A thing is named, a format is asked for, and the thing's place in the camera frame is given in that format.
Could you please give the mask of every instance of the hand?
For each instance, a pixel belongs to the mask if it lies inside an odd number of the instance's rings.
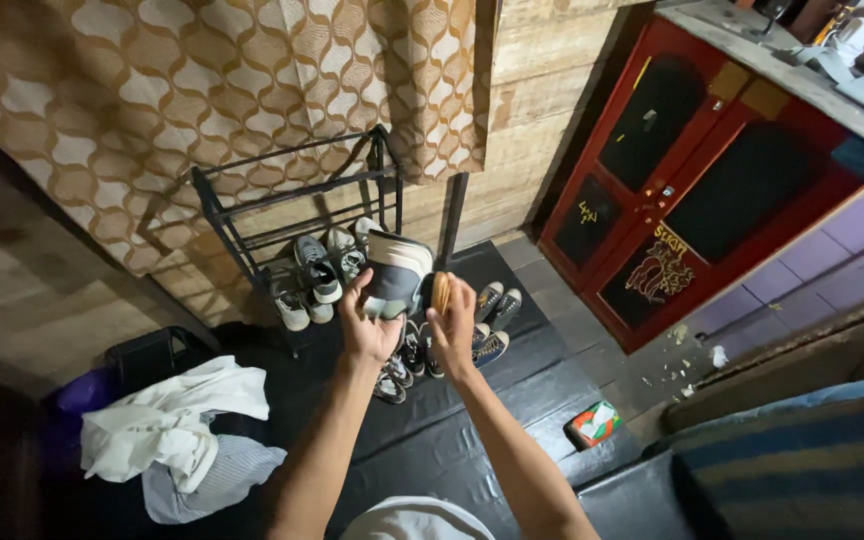
[[[350,367],[374,368],[378,374],[399,345],[405,314],[391,321],[366,318],[359,309],[359,298],[372,277],[373,269],[366,268],[348,284],[339,300],[339,316],[345,341],[342,362]]]
[[[453,379],[473,369],[475,291],[468,283],[448,274],[449,301],[445,316],[429,307],[425,320],[432,328],[432,354]]]

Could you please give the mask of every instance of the purple wall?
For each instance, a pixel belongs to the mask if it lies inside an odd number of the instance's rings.
[[[864,249],[864,196],[846,206],[822,228],[798,239],[778,259],[758,268],[734,289],[685,319],[690,335],[711,334],[738,321]],[[767,317],[738,324],[712,340],[735,358],[794,331],[814,325],[864,302],[864,266],[842,270],[818,289],[793,293]]]

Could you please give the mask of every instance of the yellow writing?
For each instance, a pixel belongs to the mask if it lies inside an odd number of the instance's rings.
[[[599,220],[599,212],[588,209],[585,201],[579,202],[579,210],[582,211],[582,225],[587,221],[595,223]]]
[[[655,227],[655,237],[659,241],[667,244],[668,247],[671,248],[672,251],[678,255],[679,259],[681,259],[682,255],[685,255],[686,251],[689,250],[689,248],[686,247],[686,242],[683,242],[678,236],[675,235],[675,233],[673,233],[668,228],[663,227],[662,225]]]

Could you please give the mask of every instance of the red wooden cabinet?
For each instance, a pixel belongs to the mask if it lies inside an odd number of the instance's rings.
[[[656,18],[539,247],[630,353],[855,192],[850,136]]]

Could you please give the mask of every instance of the curtain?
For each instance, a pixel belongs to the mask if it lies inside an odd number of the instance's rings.
[[[474,0],[0,0],[0,147],[142,274],[208,228],[193,165],[381,123],[411,182],[481,170],[493,16]],[[351,174],[354,152],[214,186],[255,200]]]

